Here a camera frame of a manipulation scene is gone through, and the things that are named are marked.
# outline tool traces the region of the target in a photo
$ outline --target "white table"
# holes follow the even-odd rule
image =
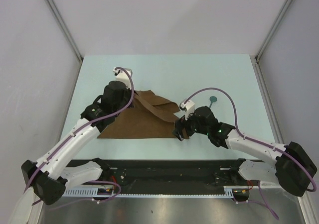
[[[104,87],[114,80],[113,67],[131,68],[136,90],[152,90],[179,104],[195,91],[206,87],[225,90],[234,100],[241,130],[274,141],[265,106],[248,55],[121,55],[86,56],[65,122],[65,135],[80,114]],[[234,124],[230,101],[219,92],[207,91],[194,97],[196,106],[208,106],[216,96],[212,111],[219,121]],[[215,147],[205,135],[191,139],[95,139],[76,159],[136,160],[217,160],[253,158],[247,154]]]

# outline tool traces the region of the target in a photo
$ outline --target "folded cloth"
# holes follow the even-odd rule
[[[175,138],[178,105],[152,91],[135,91],[133,108],[124,110],[98,138]]]

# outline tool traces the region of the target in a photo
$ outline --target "reflective metal surface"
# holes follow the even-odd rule
[[[256,204],[236,205],[230,199],[204,198],[116,198],[109,203],[82,201],[50,211],[74,201],[62,198],[42,210],[40,224],[303,224],[298,199],[278,189],[265,189],[265,196],[280,221]],[[258,190],[250,200],[262,201]]]

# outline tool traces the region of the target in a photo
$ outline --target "wall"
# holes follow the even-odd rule
[[[55,0],[82,55],[255,55],[284,1]]]
[[[0,216],[24,190],[20,166],[53,146],[79,70],[44,0],[0,0]]]
[[[260,61],[285,142],[300,143],[317,167],[318,8],[319,0],[295,0]],[[319,192],[314,197],[318,202]]]

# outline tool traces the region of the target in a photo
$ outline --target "brown towel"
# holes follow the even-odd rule
[[[178,105],[152,91],[135,91],[134,108],[124,110],[99,138],[175,138]]]

